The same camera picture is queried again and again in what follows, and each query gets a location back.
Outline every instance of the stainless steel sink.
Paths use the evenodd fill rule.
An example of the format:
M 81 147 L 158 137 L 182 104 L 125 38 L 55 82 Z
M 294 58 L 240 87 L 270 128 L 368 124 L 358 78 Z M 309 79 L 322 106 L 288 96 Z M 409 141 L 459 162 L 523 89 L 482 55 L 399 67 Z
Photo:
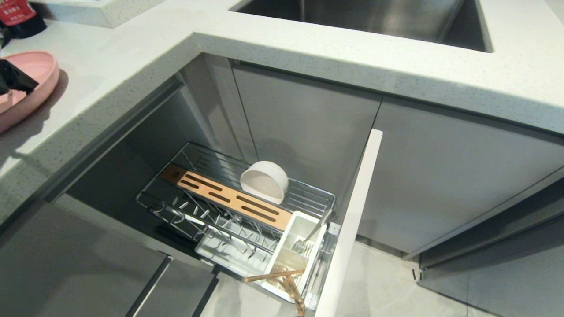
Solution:
M 238 12 L 490 51 L 475 0 L 253 0 Z

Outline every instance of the pink dish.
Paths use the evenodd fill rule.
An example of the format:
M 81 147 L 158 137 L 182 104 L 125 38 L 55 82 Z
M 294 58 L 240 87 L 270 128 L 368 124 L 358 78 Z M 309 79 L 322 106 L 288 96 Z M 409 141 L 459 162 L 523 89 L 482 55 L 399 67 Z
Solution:
M 13 54 L 4 59 L 36 80 L 39 85 L 28 96 L 19 90 L 0 95 L 0 133 L 25 119 L 49 97 L 59 80 L 55 57 L 44 51 Z

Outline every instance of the stainless steel dish rack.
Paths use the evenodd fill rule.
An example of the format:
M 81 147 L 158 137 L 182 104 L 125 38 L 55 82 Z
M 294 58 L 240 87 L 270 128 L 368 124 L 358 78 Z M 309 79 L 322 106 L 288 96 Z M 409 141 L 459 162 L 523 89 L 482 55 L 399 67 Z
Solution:
M 247 259 L 268 262 L 282 236 L 280 230 L 162 179 L 159 175 L 169 164 L 241 191 L 239 179 L 249 163 L 189 142 L 139 192 L 136 201 L 189 239 L 219 239 L 215 248 L 231 244 Z M 291 178 L 280 207 L 321 218 L 331 212 L 334 204 L 333 194 Z

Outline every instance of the white quartz countertop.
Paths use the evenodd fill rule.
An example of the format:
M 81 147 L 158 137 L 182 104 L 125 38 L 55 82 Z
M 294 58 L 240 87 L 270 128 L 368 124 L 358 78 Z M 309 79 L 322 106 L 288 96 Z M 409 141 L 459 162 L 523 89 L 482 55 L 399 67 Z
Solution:
M 564 133 L 564 26 L 543 0 L 481 0 L 493 52 L 167 0 L 115 29 L 48 21 L 2 56 L 53 53 L 55 96 L 0 135 L 0 223 L 72 157 L 201 52 Z

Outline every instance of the wooden chopstick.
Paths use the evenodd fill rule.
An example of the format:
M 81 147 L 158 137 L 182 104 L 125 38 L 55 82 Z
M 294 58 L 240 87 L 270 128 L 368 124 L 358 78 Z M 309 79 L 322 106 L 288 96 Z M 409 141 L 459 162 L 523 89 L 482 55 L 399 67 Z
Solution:
M 296 301 L 296 303 L 298 303 L 298 306 L 301 308 L 301 310 L 305 310 L 306 309 L 306 304 L 303 302 L 303 298 L 299 293 L 298 287 L 296 286 L 296 282 L 294 281 L 294 278 L 291 275 L 287 276 L 288 279 L 288 284 L 290 284 L 290 288 L 292 289 L 293 293 L 294 293 L 294 300 Z
M 283 277 L 282 279 L 283 279 L 284 282 L 282 283 L 282 286 L 284 287 L 284 289 L 288 293 L 288 296 L 290 296 L 290 298 L 294 300 L 294 303 L 296 304 L 296 310 L 298 311 L 298 316 L 303 317 L 305 315 L 304 307 L 302 307 L 302 305 L 300 305 L 298 300 L 297 300 L 296 296 L 299 297 L 299 295 L 296 295 L 296 292 L 294 291 L 294 289 L 290 285 L 290 280 L 289 280 L 290 278 L 291 278 L 291 275 Z
M 249 277 L 245 278 L 245 283 L 253 282 L 253 281 L 259 281 L 259 280 L 265 280 L 265 279 L 279 278 L 281 276 L 292 276 L 293 274 L 303 273 L 303 271 L 304 270 L 284 271 L 284 272 L 278 272 L 278 273 L 249 276 Z

